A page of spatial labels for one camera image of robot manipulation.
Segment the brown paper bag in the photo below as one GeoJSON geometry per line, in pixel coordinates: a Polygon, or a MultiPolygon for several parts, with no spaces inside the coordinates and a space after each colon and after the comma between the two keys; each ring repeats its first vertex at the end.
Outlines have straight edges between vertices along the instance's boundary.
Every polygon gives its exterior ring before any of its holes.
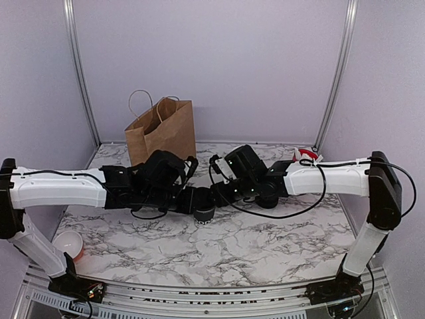
{"type": "Polygon", "coordinates": [[[193,103],[175,96],[161,98],[125,129],[130,163],[146,162],[155,150],[171,152],[181,159],[195,157],[193,103]]]}

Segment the single black coffee cup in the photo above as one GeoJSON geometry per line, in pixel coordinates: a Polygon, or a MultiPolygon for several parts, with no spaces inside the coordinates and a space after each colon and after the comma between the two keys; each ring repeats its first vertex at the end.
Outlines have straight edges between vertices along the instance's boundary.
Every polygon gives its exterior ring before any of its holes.
{"type": "Polygon", "coordinates": [[[208,225],[212,222],[214,217],[215,208],[211,209],[195,209],[193,217],[200,225],[208,225]]]}

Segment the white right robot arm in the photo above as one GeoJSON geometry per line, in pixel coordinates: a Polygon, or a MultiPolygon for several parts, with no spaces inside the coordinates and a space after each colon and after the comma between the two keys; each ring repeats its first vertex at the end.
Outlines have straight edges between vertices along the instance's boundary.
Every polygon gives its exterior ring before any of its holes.
{"type": "Polygon", "coordinates": [[[218,207],[236,208],[236,202],[251,199],[261,208],[273,209],[283,198],[319,195],[310,207],[284,215],[291,219],[318,207],[326,195],[365,203],[365,220],[335,277],[309,285],[306,293],[311,297],[342,298],[363,291],[362,273],[405,216],[398,169],[378,151],[367,158],[331,162],[303,154],[267,166],[251,146],[242,145],[209,160],[211,192],[218,207]]]}

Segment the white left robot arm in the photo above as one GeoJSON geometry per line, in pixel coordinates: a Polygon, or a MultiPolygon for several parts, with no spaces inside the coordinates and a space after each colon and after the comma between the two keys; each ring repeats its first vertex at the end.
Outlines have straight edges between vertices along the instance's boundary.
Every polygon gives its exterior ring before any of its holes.
{"type": "Polygon", "coordinates": [[[190,213],[187,182],[198,161],[157,150],[133,167],[105,165],[100,169],[55,171],[18,167],[7,158],[1,166],[1,238],[37,263],[50,279],[51,291],[95,300],[105,284],[77,275],[68,253],[58,250],[25,213],[29,207],[83,205],[102,209],[154,207],[162,213],[190,213]]]}

